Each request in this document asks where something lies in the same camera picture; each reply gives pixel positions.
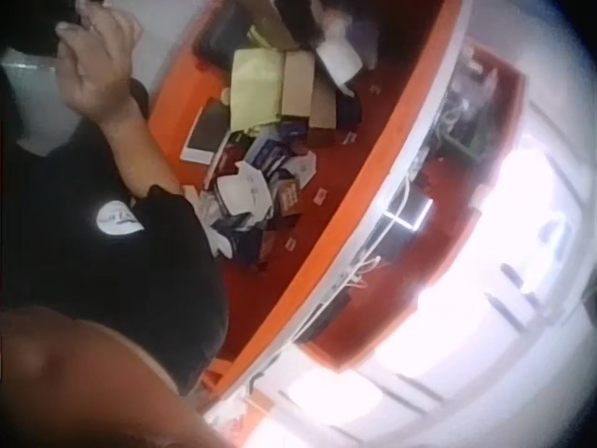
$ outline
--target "bright light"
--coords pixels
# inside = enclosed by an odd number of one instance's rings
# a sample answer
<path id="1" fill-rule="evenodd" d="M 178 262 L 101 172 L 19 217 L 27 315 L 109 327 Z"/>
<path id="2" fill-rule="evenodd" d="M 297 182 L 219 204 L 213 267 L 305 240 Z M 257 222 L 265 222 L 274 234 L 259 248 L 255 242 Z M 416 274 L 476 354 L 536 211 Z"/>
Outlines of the bright light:
<path id="1" fill-rule="evenodd" d="M 243 448 L 309 448 L 309 445 L 271 418 L 261 422 Z"/>
<path id="2" fill-rule="evenodd" d="M 417 217 L 417 220 L 414 222 L 414 224 L 410 224 L 409 222 L 405 221 L 401 217 L 399 217 L 397 215 L 393 215 L 390 212 L 385 212 L 384 215 L 386 217 L 389 217 L 390 219 L 393 219 L 396 223 L 400 224 L 407 231 L 416 232 L 416 231 L 418 231 L 421 228 L 421 225 L 423 224 L 423 221 L 425 220 L 425 218 L 429 214 L 429 210 L 431 210 L 431 205 L 433 205 L 433 200 L 432 199 L 430 199 L 430 200 L 427 201 L 427 203 L 425 204 L 425 207 L 423 208 L 423 211 Z"/>
<path id="3" fill-rule="evenodd" d="M 354 371 L 336 374 L 318 367 L 301 376 L 288 396 L 314 420 L 342 425 L 362 417 L 382 400 L 382 392 Z"/>
<path id="4" fill-rule="evenodd" d="M 444 276 L 419 296 L 419 309 L 375 351 L 388 370 L 418 377 L 477 331 L 489 306 L 469 279 Z"/>
<path id="5" fill-rule="evenodd" d="M 423 211 L 421 212 L 419 217 L 417 217 L 417 220 L 414 222 L 414 228 L 412 229 L 412 231 L 419 231 L 419 229 L 421 228 L 421 224 L 423 224 L 423 221 L 427 217 L 429 210 L 431 210 L 432 204 L 433 204 L 433 200 L 430 199 L 429 201 L 427 201 Z"/>
<path id="6" fill-rule="evenodd" d="M 495 188 L 481 211 L 478 233 L 495 259 L 518 264 L 535 250 L 537 235 L 552 212 L 554 173 L 532 136 L 504 160 Z"/>

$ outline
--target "man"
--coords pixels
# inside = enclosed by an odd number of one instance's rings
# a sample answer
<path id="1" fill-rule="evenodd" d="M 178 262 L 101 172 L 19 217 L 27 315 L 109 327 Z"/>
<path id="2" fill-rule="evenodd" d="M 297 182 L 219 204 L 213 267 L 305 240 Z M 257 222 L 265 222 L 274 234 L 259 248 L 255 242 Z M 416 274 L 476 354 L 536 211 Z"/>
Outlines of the man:
<path id="1" fill-rule="evenodd" d="M 3 411 L 35 442 L 216 446 L 176 395 L 226 335 L 215 261 L 131 94 L 139 25 L 78 12 L 56 28 L 57 79 L 89 121 L 25 168 L 3 148 Z"/>

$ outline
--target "clutter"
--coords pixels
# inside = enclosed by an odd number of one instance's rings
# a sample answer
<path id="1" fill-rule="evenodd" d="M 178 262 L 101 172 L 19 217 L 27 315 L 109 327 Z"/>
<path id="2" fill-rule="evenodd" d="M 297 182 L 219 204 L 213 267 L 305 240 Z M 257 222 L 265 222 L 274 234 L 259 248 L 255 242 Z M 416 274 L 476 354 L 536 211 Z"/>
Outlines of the clutter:
<path id="1" fill-rule="evenodd" d="M 257 135 L 257 137 L 255 138 L 255 141 L 253 142 L 253 145 L 251 145 L 249 147 L 249 149 L 246 151 L 246 155 L 244 156 L 244 161 L 253 165 L 259 152 L 261 152 L 261 150 L 263 149 L 265 144 L 270 140 L 272 140 L 272 141 L 280 140 L 280 135 L 278 134 L 277 127 L 273 126 L 273 125 L 261 127 L 261 129 L 259 130 L 259 134 Z"/>
<path id="2" fill-rule="evenodd" d="M 304 211 L 303 190 L 317 173 L 312 149 L 334 146 L 338 129 L 347 141 L 356 138 L 363 110 L 349 83 L 377 65 L 379 30 L 337 7 L 227 0 L 195 45 L 197 55 L 231 72 L 181 156 L 210 164 L 205 191 L 185 193 L 215 254 L 262 269 L 276 235 Z M 322 205 L 326 196 L 319 189 L 313 201 Z M 287 239 L 286 250 L 297 243 Z"/>
<path id="3" fill-rule="evenodd" d="M 255 31 L 273 49 L 297 49 L 299 44 L 294 40 L 284 25 L 278 9 L 271 0 L 239 0 L 251 13 Z"/>
<path id="4" fill-rule="evenodd" d="M 272 197 L 275 197 L 275 207 L 268 229 L 279 231 L 296 226 L 303 212 L 302 193 L 297 179 L 290 175 L 280 178 L 271 184 Z"/>
<path id="5" fill-rule="evenodd" d="M 240 49 L 234 55 L 230 92 L 233 132 L 280 119 L 284 54 L 270 49 Z"/>
<path id="6" fill-rule="evenodd" d="M 244 161 L 237 163 L 239 173 L 216 180 L 216 192 L 229 216 L 250 213 L 255 222 L 265 219 L 272 202 L 263 174 Z"/>
<path id="7" fill-rule="evenodd" d="M 310 51 L 288 51 L 285 55 L 282 116 L 308 118 L 311 115 L 315 56 Z"/>
<path id="8" fill-rule="evenodd" d="M 280 136 L 280 141 L 287 144 L 293 144 L 307 138 L 308 125 L 303 119 L 298 121 L 280 121 L 276 128 Z"/>
<path id="9" fill-rule="evenodd" d="M 229 250 L 227 250 L 229 247 L 228 241 L 211 227 L 211 225 L 221 217 L 219 206 L 213 197 L 214 195 L 205 191 L 202 191 L 201 195 L 199 195 L 197 189 L 192 185 L 185 185 L 183 187 L 183 193 L 187 201 L 193 206 L 195 215 L 203 227 L 212 255 L 214 257 L 217 256 L 218 253 L 227 255 L 227 253 L 229 253 Z"/>
<path id="10" fill-rule="evenodd" d="M 317 172 L 317 156 L 309 151 L 305 156 L 293 157 L 284 164 L 283 168 L 294 176 L 300 188 L 304 189 Z"/>
<path id="11" fill-rule="evenodd" d="M 195 41 L 193 52 L 223 70 L 230 70 L 235 51 L 250 44 L 247 34 L 252 25 L 248 9 L 236 0 L 228 0 Z"/>
<path id="12" fill-rule="evenodd" d="M 302 213 L 300 185 L 296 179 L 282 180 L 278 188 L 277 201 L 282 217 L 292 217 Z"/>
<path id="13" fill-rule="evenodd" d="M 209 165 L 228 142 L 229 122 L 230 109 L 211 99 L 193 124 L 181 160 Z"/>

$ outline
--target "black t-shirt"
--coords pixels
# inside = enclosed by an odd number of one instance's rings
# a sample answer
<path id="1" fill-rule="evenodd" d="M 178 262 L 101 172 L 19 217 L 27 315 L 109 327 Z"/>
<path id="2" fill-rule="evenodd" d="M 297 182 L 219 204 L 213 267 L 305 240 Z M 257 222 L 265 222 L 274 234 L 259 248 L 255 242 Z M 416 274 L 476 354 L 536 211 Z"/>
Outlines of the black t-shirt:
<path id="1" fill-rule="evenodd" d="M 224 342 L 228 306 L 182 196 L 154 186 L 133 204 L 100 140 L 37 163 L 5 188 L 3 211 L 3 306 L 102 324 L 144 348 L 181 393 L 195 385 Z"/>

